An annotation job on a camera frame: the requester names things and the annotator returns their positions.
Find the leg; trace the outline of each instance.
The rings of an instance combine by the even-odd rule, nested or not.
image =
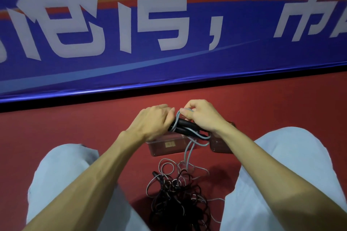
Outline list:
[[[347,212],[346,199],[330,156],[310,132],[287,127],[269,132],[255,142]],[[235,190],[226,196],[220,230],[283,230],[244,167],[241,167]]]
[[[80,144],[64,144],[51,150],[38,166],[28,190],[27,223],[98,158],[97,150]],[[106,230],[149,231],[119,186],[98,228],[98,231]]]

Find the left hand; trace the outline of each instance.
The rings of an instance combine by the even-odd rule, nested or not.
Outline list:
[[[144,141],[151,141],[167,132],[174,119],[175,108],[167,104],[148,107],[140,111],[127,131],[139,134]]]

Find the red floor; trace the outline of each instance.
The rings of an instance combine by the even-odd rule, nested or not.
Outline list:
[[[180,108],[194,98],[212,102],[254,140],[285,126],[311,131],[330,152],[347,194],[346,85],[344,72],[0,114],[0,229],[19,231],[24,227],[27,189],[49,150],[65,143],[83,143],[103,153],[142,108],[161,103]],[[169,156],[176,161],[182,157]],[[151,157],[143,145],[119,179],[145,220],[150,210],[145,188],[160,159]],[[202,183],[208,198],[223,197],[233,190],[240,167],[233,155],[216,154],[205,147],[194,150],[191,161],[211,172]],[[220,219],[223,204],[211,202],[211,209]]]

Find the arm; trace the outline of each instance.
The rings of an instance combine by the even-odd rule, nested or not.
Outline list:
[[[228,144],[286,231],[345,230],[345,211],[226,122],[209,102],[192,100],[186,108],[194,111],[181,109],[185,117]]]
[[[112,146],[34,217],[23,231],[95,231],[125,164],[143,142],[167,131],[175,118],[174,111],[166,104],[142,110]]]

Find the hand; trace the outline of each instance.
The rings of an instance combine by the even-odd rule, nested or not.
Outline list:
[[[139,134],[144,141],[151,141],[168,131],[175,119],[175,108],[167,104],[148,107],[136,116],[128,132]]]
[[[229,124],[206,100],[190,100],[184,108],[192,109],[192,111],[180,109],[179,111],[183,116],[210,132],[217,133],[221,127]]]

